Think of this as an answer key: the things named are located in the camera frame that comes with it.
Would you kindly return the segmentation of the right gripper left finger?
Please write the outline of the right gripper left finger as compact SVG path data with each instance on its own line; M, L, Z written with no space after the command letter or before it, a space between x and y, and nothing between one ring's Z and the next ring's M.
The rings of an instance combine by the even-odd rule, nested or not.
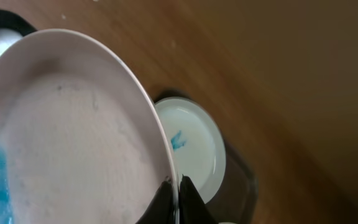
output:
M164 180L152 201L136 224L174 224L173 187L170 179Z

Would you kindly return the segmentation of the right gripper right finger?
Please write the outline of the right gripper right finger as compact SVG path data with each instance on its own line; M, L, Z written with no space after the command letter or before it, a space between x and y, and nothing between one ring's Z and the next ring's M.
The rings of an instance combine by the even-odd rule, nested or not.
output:
M188 176L182 176L179 192L180 224L218 224Z

